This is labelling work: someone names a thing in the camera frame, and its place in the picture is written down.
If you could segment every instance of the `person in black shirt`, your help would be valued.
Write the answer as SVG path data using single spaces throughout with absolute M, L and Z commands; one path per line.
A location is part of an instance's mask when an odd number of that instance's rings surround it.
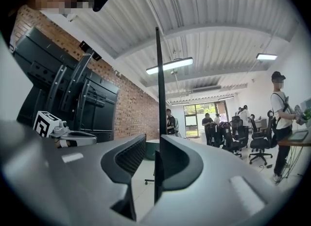
M 209 117 L 209 114 L 205 114 L 205 118 L 202 120 L 202 126 L 204 126 L 205 135 L 206 135 L 206 141 L 207 145 L 210 145 L 210 134 L 208 132 L 208 126 L 213 122 L 213 119 Z
M 172 116 L 171 110 L 168 108 L 166 110 L 167 115 L 167 134 L 175 135 L 175 118 Z

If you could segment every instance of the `brick wall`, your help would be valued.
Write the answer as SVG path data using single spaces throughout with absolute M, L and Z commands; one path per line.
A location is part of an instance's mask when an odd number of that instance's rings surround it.
M 16 41 L 33 26 L 80 61 L 83 54 L 79 48 L 80 42 L 41 12 L 34 11 L 27 6 L 23 6 L 18 12 L 13 32 Z M 147 139 L 158 139 L 158 102 L 127 78 L 116 74 L 105 61 L 92 60 L 88 67 L 120 88 L 115 114 L 115 139 L 138 133 L 146 133 Z

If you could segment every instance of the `black pants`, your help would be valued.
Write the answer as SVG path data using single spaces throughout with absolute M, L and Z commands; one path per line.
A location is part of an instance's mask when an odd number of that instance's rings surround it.
M 247 146 L 247 144 L 248 144 L 248 126 L 244 126 L 244 132 L 245 132 L 244 145 Z
M 207 145 L 210 145 L 210 134 L 208 130 L 205 130 L 205 135 L 206 135 L 206 143 Z
M 276 140 L 279 142 L 288 135 L 292 133 L 292 127 L 285 127 L 282 129 L 276 130 Z M 276 175 L 281 175 L 283 167 L 286 163 L 286 158 L 288 156 L 288 153 L 290 152 L 291 147 L 290 146 L 278 146 L 278 154 L 276 158 L 276 166 L 274 168 L 274 173 Z

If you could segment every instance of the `desk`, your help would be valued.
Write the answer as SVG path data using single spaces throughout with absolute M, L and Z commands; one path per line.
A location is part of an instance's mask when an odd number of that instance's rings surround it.
M 301 130 L 295 130 L 292 132 L 292 134 L 294 132 L 299 132 L 299 131 L 305 131 L 306 129 L 301 129 Z M 283 173 L 282 173 L 282 179 L 283 178 L 288 178 L 289 174 L 292 172 L 294 166 L 296 165 L 298 159 L 299 159 L 299 156 L 301 154 L 301 151 L 302 151 L 302 148 L 303 147 L 311 147 L 311 128 L 307 128 L 308 130 L 308 134 L 306 136 L 306 138 L 302 141 L 302 142 L 298 142 L 298 141 L 289 141 L 288 138 L 292 135 L 289 135 L 287 136 L 286 138 L 284 138 L 283 140 L 281 140 L 280 142 L 278 142 L 278 145 L 279 146 L 290 146 L 291 147 L 291 151 L 290 151 L 290 157 L 289 157 L 289 160 L 288 160 L 288 163 L 290 165 L 290 168 L 288 169 L 288 171 L 285 173 L 285 169 L 283 170 Z M 298 155 L 296 156 L 296 147 L 297 146 L 300 146 L 301 149 L 300 151 L 298 152 Z

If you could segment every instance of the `bag strap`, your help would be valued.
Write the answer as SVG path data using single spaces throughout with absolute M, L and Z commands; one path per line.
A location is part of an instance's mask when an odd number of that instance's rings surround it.
M 284 103 L 283 112 L 285 112 L 285 110 L 288 108 L 288 104 L 284 102 L 284 100 L 282 99 L 282 97 L 279 96 L 279 94 L 272 93 L 272 95 L 273 95 L 273 94 L 275 94 L 275 95 L 277 95 L 279 98 L 281 98 L 282 102 Z M 279 117 L 278 117 L 278 120 L 277 120 L 277 122 L 276 122 L 276 126 L 277 126 L 277 124 L 278 124 L 278 122 L 279 122 L 280 120 L 281 120 L 281 117 L 279 116 Z

